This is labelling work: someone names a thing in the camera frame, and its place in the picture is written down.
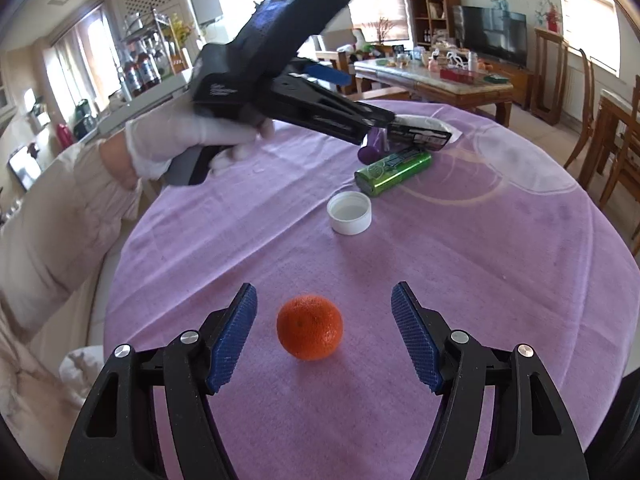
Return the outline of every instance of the metal screw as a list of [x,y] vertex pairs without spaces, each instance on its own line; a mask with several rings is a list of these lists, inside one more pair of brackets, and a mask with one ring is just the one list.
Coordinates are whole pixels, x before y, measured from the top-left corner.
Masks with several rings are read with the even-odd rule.
[[113,355],[119,358],[126,357],[129,355],[129,352],[131,352],[131,347],[129,345],[120,345],[113,351]]
[[451,332],[451,338],[456,343],[460,343],[463,345],[464,343],[469,342],[469,334],[466,332],[462,332],[462,330],[456,330],[455,332]]
[[518,353],[524,355],[524,357],[533,357],[533,348],[529,345],[520,345],[518,346]]
[[195,343],[198,338],[198,333],[195,330],[187,330],[187,332],[180,336],[180,341],[185,345],[190,345],[191,343]]

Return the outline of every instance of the purple tablecloth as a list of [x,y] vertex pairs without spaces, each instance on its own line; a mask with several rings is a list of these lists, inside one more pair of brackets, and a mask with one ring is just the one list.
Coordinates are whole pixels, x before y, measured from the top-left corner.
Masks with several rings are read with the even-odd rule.
[[[288,124],[202,186],[165,190],[122,251],[105,351],[163,346],[251,282],[258,315],[211,404],[239,478],[409,479],[439,398],[418,381],[391,314],[391,289],[406,280],[424,307],[482,344],[532,345],[586,446],[638,320],[629,250],[575,181],[517,134],[444,105],[378,104],[441,118],[463,137],[372,200],[372,225],[355,237],[332,232],[325,208],[354,189],[357,148]],[[320,362],[297,361],[276,336],[279,307],[305,293],[330,298],[344,318],[338,351]],[[159,433],[179,478],[164,416]]]

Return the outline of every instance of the purple bottle cap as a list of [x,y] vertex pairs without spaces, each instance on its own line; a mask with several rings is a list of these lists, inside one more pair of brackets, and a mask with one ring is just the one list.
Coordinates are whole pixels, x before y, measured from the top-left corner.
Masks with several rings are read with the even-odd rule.
[[368,166],[384,158],[386,151],[386,131],[383,128],[372,128],[358,150],[358,160]]
[[358,150],[358,160],[366,166],[379,161],[384,156],[373,146],[363,146]]

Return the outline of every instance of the coffee table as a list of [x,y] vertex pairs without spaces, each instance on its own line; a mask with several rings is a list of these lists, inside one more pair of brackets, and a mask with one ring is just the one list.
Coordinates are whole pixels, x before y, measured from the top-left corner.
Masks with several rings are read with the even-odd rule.
[[498,124],[509,127],[513,85],[511,83],[492,84],[481,82],[465,84],[440,77],[438,72],[430,72],[420,62],[410,62],[406,68],[379,66],[376,60],[356,61],[356,84],[362,93],[362,80],[371,79],[380,83],[405,88],[431,101],[445,103],[462,110],[474,110],[482,105],[495,104]]

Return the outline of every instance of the bottle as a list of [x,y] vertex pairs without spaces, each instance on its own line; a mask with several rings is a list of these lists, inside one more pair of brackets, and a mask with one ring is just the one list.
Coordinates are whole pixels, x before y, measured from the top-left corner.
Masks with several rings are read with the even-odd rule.
[[128,48],[125,48],[123,50],[122,57],[124,59],[122,71],[124,72],[124,79],[127,83],[129,93],[132,97],[138,97],[140,94],[142,94],[142,92],[145,91],[145,88],[140,81],[138,66],[136,62],[131,58],[131,53],[129,52]]
[[127,78],[124,76],[124,70],[122,66],[118,67],[118,79],[120,80],[120,90],[122,90],[122,97],[128,103],[133,98],[131,97],[131,92],[129,91],[129,87],[127,86]]
[[168,58],[167,54],[165,54],[164,47],[158,38],[156,38],[156,53],[154,55],[154,59],[156,60],[158,73],[162,80],[174,74],[171,70],[171,60]]
[[145,50],[145,45],[142,40],[136,43],[136,54],[138,54],[138,71],[140,72],[140,79],[145,90],[149,90],[156,85],[160,84],[160,75],[158,73],[158,67],[156,66],[156,60]]
[[478,71],[478,54],[475,52],[469,53],[469,72]]

